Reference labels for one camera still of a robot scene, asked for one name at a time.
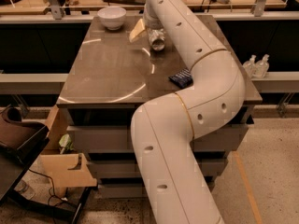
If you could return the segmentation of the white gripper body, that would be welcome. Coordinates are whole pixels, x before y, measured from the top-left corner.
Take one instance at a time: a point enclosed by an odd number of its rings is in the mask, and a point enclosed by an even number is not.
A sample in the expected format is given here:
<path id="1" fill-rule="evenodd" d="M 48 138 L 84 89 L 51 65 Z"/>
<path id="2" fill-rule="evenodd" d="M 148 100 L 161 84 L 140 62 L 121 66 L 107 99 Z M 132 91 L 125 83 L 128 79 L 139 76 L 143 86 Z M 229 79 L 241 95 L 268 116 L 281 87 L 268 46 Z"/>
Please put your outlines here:
<path id="1" fill-rule="evenodd" d="M 150 4 L 144 5 L 143 20 L 145 25 L 150 29 L 160 30 L 163 28 L 162 23 Z"/>

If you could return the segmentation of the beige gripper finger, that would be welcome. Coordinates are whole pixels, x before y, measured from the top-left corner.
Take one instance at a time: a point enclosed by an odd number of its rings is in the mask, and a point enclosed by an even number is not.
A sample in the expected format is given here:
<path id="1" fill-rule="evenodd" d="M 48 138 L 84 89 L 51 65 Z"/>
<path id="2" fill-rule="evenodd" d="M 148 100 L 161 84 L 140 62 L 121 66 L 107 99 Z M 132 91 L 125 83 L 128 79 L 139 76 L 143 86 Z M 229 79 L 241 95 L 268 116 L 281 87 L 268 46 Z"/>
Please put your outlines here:
<path id="1" fill-rule="evenodd" d="M 131 43 L 136 42 L 139 38 L 145 36 L 147 34 L 147 27 L 143 19 L 140 19 L 134 29 L 129 34 L 129 41 Z"/>

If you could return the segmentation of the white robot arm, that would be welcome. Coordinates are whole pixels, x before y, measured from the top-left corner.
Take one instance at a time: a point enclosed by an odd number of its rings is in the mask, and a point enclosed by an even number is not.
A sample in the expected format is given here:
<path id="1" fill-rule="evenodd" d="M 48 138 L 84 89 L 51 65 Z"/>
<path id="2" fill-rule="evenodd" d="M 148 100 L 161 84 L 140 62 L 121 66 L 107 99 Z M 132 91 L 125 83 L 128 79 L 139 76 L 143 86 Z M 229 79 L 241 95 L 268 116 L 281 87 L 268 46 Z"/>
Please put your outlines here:
<path id="1" fill-rule="evenodd" d="M 232 53 L 181 0 L 146 0 L 192 74 L 184 90 L 133 114 L 135 157 L 157 224 L 224 224 L 190 142 L 227 124 L 245 99 Z"/>

